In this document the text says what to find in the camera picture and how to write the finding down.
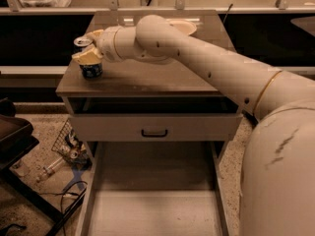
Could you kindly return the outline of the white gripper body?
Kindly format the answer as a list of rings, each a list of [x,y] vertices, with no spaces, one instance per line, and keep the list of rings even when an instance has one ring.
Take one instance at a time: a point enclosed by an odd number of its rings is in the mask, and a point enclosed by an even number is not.
[[[100,34],[96,41],[96,47],[108,62],[122,61],[115,47],[115,36],[119,30],[121,27],[109,27]]]

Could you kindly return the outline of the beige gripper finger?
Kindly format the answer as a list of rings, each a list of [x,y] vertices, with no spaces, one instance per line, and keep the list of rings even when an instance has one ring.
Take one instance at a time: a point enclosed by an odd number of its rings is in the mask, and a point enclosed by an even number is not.
[[[90,31],[86,34],[88,39],[91,39],[93,42],[97,42],[100,35],[103,33],[103,29],[97,29],[94,31]]]
[[[103,55],[93,44],[86,47],[83,51],[72,55],[72,59],[79,65],[93,65],[101,62]]]

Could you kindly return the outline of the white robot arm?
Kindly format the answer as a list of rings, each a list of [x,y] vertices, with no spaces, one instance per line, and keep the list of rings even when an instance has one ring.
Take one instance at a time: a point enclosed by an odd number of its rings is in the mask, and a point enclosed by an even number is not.
[[[173,58],[258,121],[244,152],[239,236],[315,236],[315,82],[194,38],[157,15],[89,33],[80,65]]]

